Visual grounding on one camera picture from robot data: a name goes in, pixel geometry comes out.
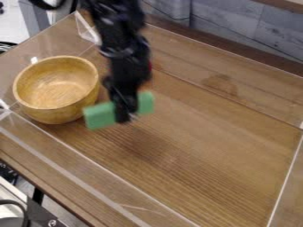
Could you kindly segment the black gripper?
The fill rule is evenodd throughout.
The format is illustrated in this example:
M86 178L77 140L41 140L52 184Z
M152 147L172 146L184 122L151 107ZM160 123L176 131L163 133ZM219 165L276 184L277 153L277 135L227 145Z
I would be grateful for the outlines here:
M152 78L151 46L143 36L103 37L99 52L109 62L109 74L101 85L115 105L116 123L127 123L137 112L139 88Z

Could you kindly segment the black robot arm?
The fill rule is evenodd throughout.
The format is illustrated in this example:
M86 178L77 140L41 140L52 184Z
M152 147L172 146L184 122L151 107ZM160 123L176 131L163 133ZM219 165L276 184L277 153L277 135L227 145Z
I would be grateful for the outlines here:
M141 35L145 15L139 0L81 3L99 32L100 55L109 62L109 75L101 83L113 103L113 119L125 123L139 110L139 88L152 78L151 47Z

